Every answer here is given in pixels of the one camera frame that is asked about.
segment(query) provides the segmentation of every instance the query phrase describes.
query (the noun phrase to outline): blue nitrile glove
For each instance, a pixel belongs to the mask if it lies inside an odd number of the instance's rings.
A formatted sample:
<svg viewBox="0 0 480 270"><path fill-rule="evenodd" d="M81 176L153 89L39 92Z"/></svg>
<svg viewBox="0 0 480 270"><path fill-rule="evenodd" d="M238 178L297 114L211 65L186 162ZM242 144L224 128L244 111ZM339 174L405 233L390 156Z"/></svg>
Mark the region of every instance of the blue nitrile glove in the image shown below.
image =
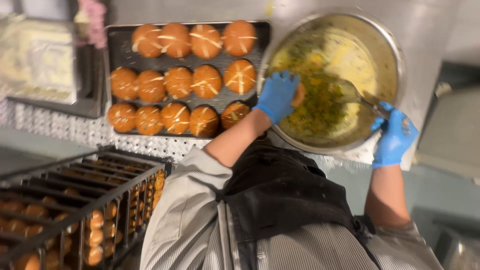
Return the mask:
<svg viewBox="0 0 480 270"><path fill-rule="evenodd" d="M385 110L390 111L390 119L386 121L377 117L371 126L372 131L382 129L382 137L377 142L377 150L373 154L372 168L400 164L402 156L419 134L412 121L391 104L380 101Z"/></svg>
<svg viewBox="0 0 480 270"><path fill-rule="evenodd" d="M290 72L286 70L283 70L281 75L278 72L273 73L271 78L265 80L264 88L254 109L261 109L268 115L272 124L278 123L293 112L290 102L299 82L300 78L297 75L290 80Z"/></svg>

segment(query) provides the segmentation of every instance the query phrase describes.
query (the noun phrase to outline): countertop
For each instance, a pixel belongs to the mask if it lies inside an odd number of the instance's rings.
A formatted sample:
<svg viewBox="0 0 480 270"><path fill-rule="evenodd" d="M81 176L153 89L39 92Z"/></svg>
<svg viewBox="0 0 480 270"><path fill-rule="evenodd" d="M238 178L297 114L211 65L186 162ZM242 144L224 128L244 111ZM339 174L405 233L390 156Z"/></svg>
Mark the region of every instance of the countertop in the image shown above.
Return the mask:
<svg viewBox="0 0 480 270"><path fill-rule="evenodd" d="M407 64L406 94L401 97L402 110L421 130L434 90L442 55L456 11L457 0L115 0L112 24L160 22L208 22L268 20L272 38L280 38L291 25L324 8L358 8L382 21L398 40ZM290 147L270 132L274 145ZM335 158L371 164L378 138ZM402 169L409 170L417 141L405 153Z"/></svg>
<svg viewBox="0 0 480 270"><path fill-rule="evenodd" d="M457 0L204 0L158 1L115 0L110 2L110 24L145 24L162 22L209 22L268 20L272 39L280 38L292 24L325 8L361 9L384 23L398 40L406 60L406 94L400 97L399 108L421 130L434 90L442 55L461 1ZM193 146L207 140L168 138L132 138L115 134L105 118L98 120L70 117L30 105L0 102L0 125L36 134L67 139L86 145L115 144L118 148L156 156L172 156L180 160ZM268 139L276 146L291 147L274 132ZM353 160L371 164L378 138L340 156L326 157L304 153L322 160ZM417 146L415 142L402 159L402 169L409 170Z"/></svg>

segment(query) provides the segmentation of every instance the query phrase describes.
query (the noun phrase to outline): gray striped shirt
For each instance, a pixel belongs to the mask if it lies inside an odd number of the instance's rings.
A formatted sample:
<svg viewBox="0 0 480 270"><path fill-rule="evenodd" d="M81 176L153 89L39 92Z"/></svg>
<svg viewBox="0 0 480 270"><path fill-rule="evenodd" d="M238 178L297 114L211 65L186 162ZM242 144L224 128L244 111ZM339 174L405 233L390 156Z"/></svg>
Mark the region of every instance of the gray striped shirt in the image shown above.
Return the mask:
<svg viewBox="0 0 480 270"><path fill-rule="evenodd" d="M232 176L203 151L193 148L166 179L145 235L141 270L239 270L231 213L215 201L211 187L224 188ZM377 269L357 239L344 227L311 224L260 240L258 269ZM367 243L382 270L442 269L415 224L377 228Z"/></svg>

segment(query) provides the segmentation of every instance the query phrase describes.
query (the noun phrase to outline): black apron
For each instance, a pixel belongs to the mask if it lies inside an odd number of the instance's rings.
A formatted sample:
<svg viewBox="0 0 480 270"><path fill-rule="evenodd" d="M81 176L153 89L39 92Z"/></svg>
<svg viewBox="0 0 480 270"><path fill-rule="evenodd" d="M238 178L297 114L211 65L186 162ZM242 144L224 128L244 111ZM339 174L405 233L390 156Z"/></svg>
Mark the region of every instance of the black apron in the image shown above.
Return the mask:
<svg viewBox="0 0 480 270"><path fill-rule="evenodd" d="M217 201L230 207L241 268L257 270L257 241L301 226L332 222L345 226L365 249L368 216L354 217L345 188L325 178L317 164L297 151L253 144L232 167Z"/></svg>

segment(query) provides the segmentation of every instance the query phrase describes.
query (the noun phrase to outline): metal mixing bowl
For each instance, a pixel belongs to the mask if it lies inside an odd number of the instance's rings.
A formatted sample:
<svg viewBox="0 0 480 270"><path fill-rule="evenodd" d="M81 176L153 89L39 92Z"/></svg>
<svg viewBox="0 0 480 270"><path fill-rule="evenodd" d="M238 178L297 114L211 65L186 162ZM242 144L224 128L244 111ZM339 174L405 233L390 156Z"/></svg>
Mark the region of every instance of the metal mixing bowl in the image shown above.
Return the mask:
<svg viewBox="0 0 480 270"><path fill-rule="evenodd" d="M258 75L258 95L262 91L264 79L270 74L269 67L277 52L279 52L293 37L311 29L326 27L342 29L357 38L370 52L377 79L377 89L374 97L365 97L368 101L384 100L394 105L400 103L406 84L406 68L400 46L390 30L375 18L360 10L330 9L309 16L294 25L282 38L270 43L262 59ZM290 145L311 153L335 155L355 149L374 134L370 130L375 115L366 108L360 108L359 121L352 130L341 136L319 140L304 141L282 130L275 125L273 130Z"/></svg>

